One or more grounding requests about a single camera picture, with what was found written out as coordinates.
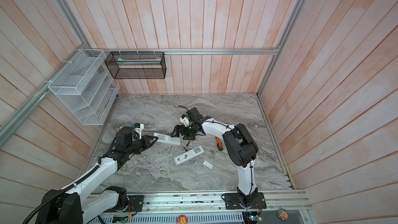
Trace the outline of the white remote control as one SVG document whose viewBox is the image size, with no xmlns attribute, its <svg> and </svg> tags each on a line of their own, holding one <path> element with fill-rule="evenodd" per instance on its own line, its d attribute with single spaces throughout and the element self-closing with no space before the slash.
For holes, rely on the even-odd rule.
<svg viewBox="0 0 398 224">
<path fill-rule="evenodd" d="M 175 164 L 177 166 L 190 161 L 191 159 L 200 156 L 201 154 L 203 154 L 205 151 L 203 149 L 203 147 L 200 145 L 198 147 L 195 147 L 189 151 L 186 151 L 185 153 L 177 156 L 174 158 Z"/>
<path fill-rule="evenodd" d="M 180 146 L 180 138 L 154 132 L 153 135 L 158 138 L 157 142 L 169 145 Z"/>
</svg>

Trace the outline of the white battery cover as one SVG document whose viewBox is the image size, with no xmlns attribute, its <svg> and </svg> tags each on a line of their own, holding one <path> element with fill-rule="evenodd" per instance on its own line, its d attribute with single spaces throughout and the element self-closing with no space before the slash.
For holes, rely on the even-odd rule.
<svg viewBox="0 0 398 224">
<path fill-rule="evenodd" d="M 211 163 L 209 163 L 208 161 L 204 161 L 204 162 L 203 162 L 203 165 L 206 166 L 206 167 L 209 168 L 209 169 L 213 169 L 213 167 L 214 167 L 214 166 L 213 166 Z"/>
</svg>

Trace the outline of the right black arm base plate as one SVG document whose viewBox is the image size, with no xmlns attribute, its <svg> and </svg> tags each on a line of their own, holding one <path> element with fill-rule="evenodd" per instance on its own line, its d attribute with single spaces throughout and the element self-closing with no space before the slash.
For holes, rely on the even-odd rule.
<svg viewBox="0 0 398 224">
<path fill-rule="evenodd" d="M 264 194 L 261 192 L 253 192 L 245 196 L 242 193 L 228 193 L 221 196 L 225 202 L 226 209 L 266 209 Z"/>
</svg>

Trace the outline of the orange handled screwdriver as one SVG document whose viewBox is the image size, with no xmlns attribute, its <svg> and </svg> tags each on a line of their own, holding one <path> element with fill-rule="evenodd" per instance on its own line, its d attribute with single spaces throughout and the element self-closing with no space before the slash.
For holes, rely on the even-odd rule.
<svg viewBox="0 0 398 224">
<path fill-rule="evenodd" d="M 216 137 L 216 144 L 217 144 L 218 150 L 223 151 L 223 145 L 222 145 L 221 139 L 219 137 Z"/>
</svg>

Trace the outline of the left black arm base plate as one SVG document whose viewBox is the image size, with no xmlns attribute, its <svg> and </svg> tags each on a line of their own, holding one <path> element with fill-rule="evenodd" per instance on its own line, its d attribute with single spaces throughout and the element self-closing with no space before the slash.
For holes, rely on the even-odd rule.
<svg viewBox="0 0 398 224">
<path fill-rule="evenodd" d="M 121 206 L 115 206 L 112 208 L 112 211 L 121 213 L 139 213 L 143 209 L 144 197 L 144 195 L 127 196 L 126 204 L 122 203 Z"/>
</svg>

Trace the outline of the red round sticker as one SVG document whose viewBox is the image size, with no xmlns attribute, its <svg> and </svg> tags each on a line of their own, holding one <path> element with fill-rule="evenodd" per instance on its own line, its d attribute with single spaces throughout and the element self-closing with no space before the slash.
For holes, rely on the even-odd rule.
<svg viewBox="0 0 398 224">
<path fill-rule="evenodd" d="M 188 218 L 186 215 L 179 215 L 176 220 L 176 224 L 187 224 Z"/>
</svg>

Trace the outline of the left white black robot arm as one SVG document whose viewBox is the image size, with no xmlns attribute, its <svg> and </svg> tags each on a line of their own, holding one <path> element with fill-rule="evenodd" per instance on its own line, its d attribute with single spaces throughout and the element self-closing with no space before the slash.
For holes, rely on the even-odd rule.
<svg viewBox="0 0 398 224">
<path fill-rule="evenodd" d="M 60 190 L 48 191 L 23 222 L 27 224 L 35 217 L 38 224 L 86 224 L 109 209 L 130 210 L 132 204 L 125 188 L 110 186 L 97 197 L 89 196 L 134 155 L 141 154 L 158 140 L 156 136 L 141 136 L 135 129 L 135 126 L 121 128 L 107 152 L 88 172 Z"/>
</svg>

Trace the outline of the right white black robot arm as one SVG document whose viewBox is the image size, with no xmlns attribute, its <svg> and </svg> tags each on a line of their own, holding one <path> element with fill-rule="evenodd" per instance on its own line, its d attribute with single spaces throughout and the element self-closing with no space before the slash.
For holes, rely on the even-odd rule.
<svg viewBox="0 0 398 224">
<path fill-rule="evenodd" d="M 242 123 L 229 125 L 210 116 L 202 116 L 195 107 L 187 109 L 180 117 L 180 122 L 180 125 L 174 127 L 171 137 L 182 136 L 184 140 L 194 140 L 201 132 L 224 141 L 229 157 L 238 171 L 238 187 L 234 196 L 244 207 L 253 202 L 259 194 L 254 172 L 259 148 L 246 126 Z"/>
</svg>

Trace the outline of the round badge sticker on right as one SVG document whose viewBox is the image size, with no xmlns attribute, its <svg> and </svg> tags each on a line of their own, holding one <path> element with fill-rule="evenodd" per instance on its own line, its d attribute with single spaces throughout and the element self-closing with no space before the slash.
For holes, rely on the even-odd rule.
<svg viewBox="0 0 398 224">
<path fill-rule="evenodd" d="M 280 208 L 277 213 L 282 221 L 287 221 L 289 219 L 289 214 L 286 209 Z"/>
</svg>

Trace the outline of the horizontal aluminium wall rail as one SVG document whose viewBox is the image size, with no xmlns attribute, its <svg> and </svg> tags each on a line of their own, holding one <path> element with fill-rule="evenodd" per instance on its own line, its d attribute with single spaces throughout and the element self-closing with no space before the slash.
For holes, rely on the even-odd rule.
<svg viewBox="0 0 398 224">
<path fill-rule="evenodd" d="M 162 52 L 164 55 L 276 55 L 278 48 L 135 48 L 135 49 L 102 49 L 107 52 L 135 52 L 141 54 L 143 52 Z"/>
</svg>

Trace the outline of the aluminium front rail frame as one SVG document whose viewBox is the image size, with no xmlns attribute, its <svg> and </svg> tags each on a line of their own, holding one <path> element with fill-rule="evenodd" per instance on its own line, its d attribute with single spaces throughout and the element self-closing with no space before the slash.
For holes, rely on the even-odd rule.
<svg viewBox="0 0 398 224">
<path fill-rule="evenodd" d="M 266 209 L 226 209 L 221 196 L 229 191 L 161 192 L 127 194 L 144 195 L 139 213 L 114 212 L 111 209 L 86 224 L 176 224 L 179 215 L 186 215 L 188 224 L 315 224 L 315 214 L 307 195 L 301 190 L 269 190 L 262 192 Z M 282 221 L 278 210 L 289 214 Z"/>
</svg>

